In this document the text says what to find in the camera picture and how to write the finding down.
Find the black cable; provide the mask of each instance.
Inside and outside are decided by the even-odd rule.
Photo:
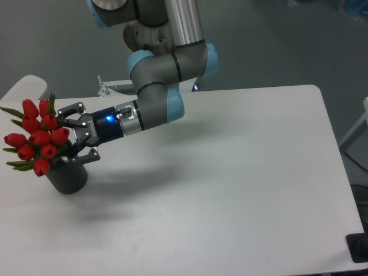
[[[344,154],[346,157],[348,157],[348,159],[350,159],[350,161],[352,161],[354,164],[356,164],[361,170],[365,171],[366,173],[368,173],[368,169],[364,168],[362,165],[360,165],[357,161],[355,161],[354,158],[352,158],[346,151],[344,151]]]

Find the gray floor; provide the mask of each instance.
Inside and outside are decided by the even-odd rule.
[[[201,90],[314,84],[337,139],[363,113],[368,96],[368,22],[338,1],[288,6],[286,0],[198,0],[206,40],[221,66]],[[128,78],[123,26],[98,29],[85,1],[0,0],[0,96],[37,75],[59,98],[91,97],[104,80]],[[368,167],[364,135],[350,152]],[[354,183],[367,182],[347,162]]]

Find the silver metal tube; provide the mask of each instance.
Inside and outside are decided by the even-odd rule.
[[[204,39],[197,0],[165,0],[165,4],[176,46]]]
[[[355,122],[338,143],[340,152],[343,153],[352,143],[367,129],[366,113]]]

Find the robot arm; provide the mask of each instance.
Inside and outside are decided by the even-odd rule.
[[[92,114],[85,113],[84,107],[58,110],[60,120],[66,120],[71,113],[81,114],[77,125],[70,125],[74,127],[77,143],[80,142],[76,151],[182,118],[184,105],[180,93],[168,86],[211,74],[218,68],[216,50],[204,40],[197,0],[87,0],[87,3],[99,26],[137,20],[142,30],[160,35],[169,25],[174,46],[161,56],[141,49],[129,57],[128,72],[136,100]]]

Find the green leaf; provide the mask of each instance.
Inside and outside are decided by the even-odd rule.
[[[18,153],[18,149],[17,148],[3,148],[2,150],[3,151],[6,151],[6,152],[11,152],[13,154],[17,154]]]
[[[23,128],[23,123],[21,121],[15,120],[15,119],[11,119],[11,121],[13,123],[15,123],[16,125],[19,125],[21,128]]]
[[[2,111],[8,112],[9,114],[14,115],[14,116],[16,116],[16,117],[18,117],[18,118],[20,118],[20,119],[22,119],[22,118],[23,118],[23,116],[24,116],[24,114],[23,114],[23,113],[21,113],[21,112],[19,112],[19,111],[15,110],[15,109],[12,109],[12,108],[3,108],[3,107],[1,107],[1,106],[0,106],[0,109],[1,109]]]
[[[6,162],[7,165],[13,166],[13,167],[24,167],[24,166],[33,166],[34,160],[30,161],[10,161]]]
[[[14,167],[13,169],[16,170],[16,171],[29,171],[31,170],[33,167],[33,165],[24,165],[24,166],[21,166],[21,167]]]
[[[46,108],[46,114],[56,115],[55,107],[54,107],[55,106],[55,98],[56,98],[56,95],[52,94],[51,98],[50,98],[50,101],[48,103],[48,106]]]

